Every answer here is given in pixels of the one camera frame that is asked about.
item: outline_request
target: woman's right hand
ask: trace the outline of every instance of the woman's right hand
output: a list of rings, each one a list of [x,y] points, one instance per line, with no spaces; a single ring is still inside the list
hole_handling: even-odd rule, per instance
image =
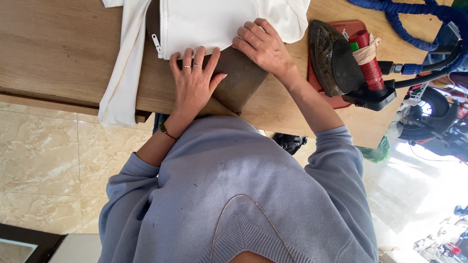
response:
[[[281,82],[289,72],[297,70],[278,32],[266,19],[246,22],[237,34],[239,37],[233,39],[232,47],[242,51]]]

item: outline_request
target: bracelet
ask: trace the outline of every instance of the bracelet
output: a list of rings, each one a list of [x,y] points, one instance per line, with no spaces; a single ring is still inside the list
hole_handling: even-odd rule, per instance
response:
[[[171,136],[171,135],[168,133],[168,131],[166,130],[166,128],[164,128],[164,124],[163,124],[164,122],[165,122],[165,120],[159,122],[159,129],[161,130],[161,132],[164,133],[164,134],[166,134],[167,136],[171,137],[171,138],[174,139],[174,140],[178,140],[178,138],[175,138],[175,137]]]

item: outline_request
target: hand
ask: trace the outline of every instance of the hand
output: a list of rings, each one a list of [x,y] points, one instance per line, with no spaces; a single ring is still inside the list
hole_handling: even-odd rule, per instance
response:
[[[206,48],[200,46],[195,53],[194,63],[202,65],[205,53]],[[227,74],[218,74],[210,81],[220,54],[221,50],[215,48],[205,69],[202,69],[200,66],[194,67],[191,64],[193,50],[188,48],[183,55],[182,65],[191,67],[183,67],[182,70],[179,69],[176,63],[180,53],[172,54],[169,65],[176,83],[173,113],[195,118],[206,105],[214,89],[227,76]]]
[[[266,19],[257,18],[254,22],[246,22],[237,30],[237,34],[240,37],[233,39],[232,47],[242,51],[280,81],[289,71],[296,70],[278,32]]]

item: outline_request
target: white garment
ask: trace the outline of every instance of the white garment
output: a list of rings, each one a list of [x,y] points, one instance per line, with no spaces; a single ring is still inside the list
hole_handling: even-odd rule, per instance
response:
[[[124,5],[120,52],[99,104],[104,126],[135,125],[135,101],[146,33],[146,10],[151,0],[103,0],[105,7]],[[184,53],[199,46],[211,54],[232,44],[245,21],[267,19],[286,43],[300,40],[307,29],[310,0],[161,0],[159,56]]]

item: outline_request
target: light blue sweater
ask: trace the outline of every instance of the light blue sweater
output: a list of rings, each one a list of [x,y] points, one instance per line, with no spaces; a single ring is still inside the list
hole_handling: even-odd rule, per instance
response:
[[[207,263],[221,211],[238,194],[264,209],[295,262],[377,262],[362,155],[345,126],[316,136],[305,168],[235,117],[194,121],[160,168],[132,153],[107,185],[99,262]],[[212,262],[246,250],[293,262],[255,203],[237,197],[221,217]]]

